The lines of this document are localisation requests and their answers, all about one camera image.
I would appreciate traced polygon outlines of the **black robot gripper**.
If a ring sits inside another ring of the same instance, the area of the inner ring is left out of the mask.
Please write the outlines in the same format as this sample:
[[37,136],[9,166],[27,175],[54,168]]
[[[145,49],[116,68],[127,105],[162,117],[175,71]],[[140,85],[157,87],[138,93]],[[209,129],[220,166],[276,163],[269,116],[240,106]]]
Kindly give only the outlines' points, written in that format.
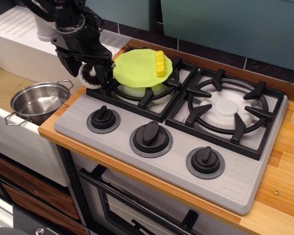
[[112,53],[100,42],[101,28],[93,25],[56,27],[51,43],[65,69],[77,77],[82,62],[96,64],[95,72],[101,86],[113,78]]

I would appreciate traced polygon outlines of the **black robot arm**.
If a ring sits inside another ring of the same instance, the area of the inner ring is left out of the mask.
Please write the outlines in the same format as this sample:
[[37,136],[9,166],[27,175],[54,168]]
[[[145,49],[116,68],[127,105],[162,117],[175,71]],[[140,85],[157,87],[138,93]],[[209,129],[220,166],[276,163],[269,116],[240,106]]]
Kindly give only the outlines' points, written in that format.
[[94,69],[92,85],[105,86],[113,77],[112,53],[99,38],[104,28],[97,25],[99,15],[83,0],[24,0],[22,2],[46,22],[55,23],[57,35],[51,43],[56,47],[61,64],[74,77],[81,66]]

